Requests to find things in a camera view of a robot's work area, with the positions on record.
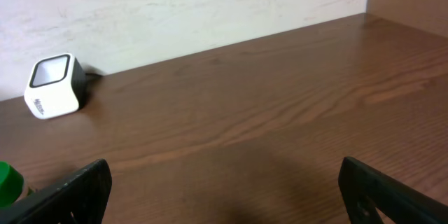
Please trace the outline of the green lid jar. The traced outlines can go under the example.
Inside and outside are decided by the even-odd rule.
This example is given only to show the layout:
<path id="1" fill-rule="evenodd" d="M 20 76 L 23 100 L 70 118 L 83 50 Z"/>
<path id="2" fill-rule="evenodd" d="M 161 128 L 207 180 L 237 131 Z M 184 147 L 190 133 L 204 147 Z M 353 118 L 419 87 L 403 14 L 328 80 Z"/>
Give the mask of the green lid jar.
<path id="1" fill-rule="evenodd" d="M 1 208 L 8 207 L 29 195 L 24 176 L 7 162 L 1 162 Z"/>

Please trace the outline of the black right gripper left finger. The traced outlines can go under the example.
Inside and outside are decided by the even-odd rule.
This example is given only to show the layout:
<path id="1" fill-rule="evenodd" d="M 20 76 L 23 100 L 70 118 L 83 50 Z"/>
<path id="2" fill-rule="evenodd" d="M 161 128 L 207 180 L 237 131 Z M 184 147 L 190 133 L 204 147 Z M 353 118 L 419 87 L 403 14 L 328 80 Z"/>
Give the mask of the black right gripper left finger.
<path id="1" fill-rule="evenodd" d="M 111 192 L 107 161 L 98 159 L 1 209 L 2 223 L 102 223 Z"/>

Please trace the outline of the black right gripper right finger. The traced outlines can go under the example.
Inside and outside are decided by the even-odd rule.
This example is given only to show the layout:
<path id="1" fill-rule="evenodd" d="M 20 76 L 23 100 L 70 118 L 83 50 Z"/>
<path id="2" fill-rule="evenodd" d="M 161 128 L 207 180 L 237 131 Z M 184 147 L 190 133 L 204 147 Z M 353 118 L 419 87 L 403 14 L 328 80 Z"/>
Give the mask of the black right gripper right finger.
<path id="1" fill-rule="evenodd" d="M 338 186 L 351 223 L 446 223 L 447 206 L 366 165 L 345 157 Z"/>

